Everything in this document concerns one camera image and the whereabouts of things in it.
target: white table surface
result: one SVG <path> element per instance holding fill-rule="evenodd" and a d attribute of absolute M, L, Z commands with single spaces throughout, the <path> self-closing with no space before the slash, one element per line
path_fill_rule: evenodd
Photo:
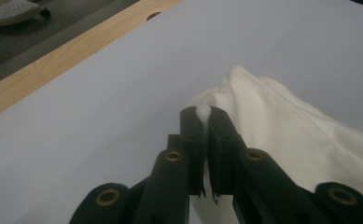
<path fill-rule="evenodd" d="M 183 0 L 0 114 L 0 223 L 67 223 L 91 189 L 148 176 L 236 63 L 363 131 L 363 6 Z"/>

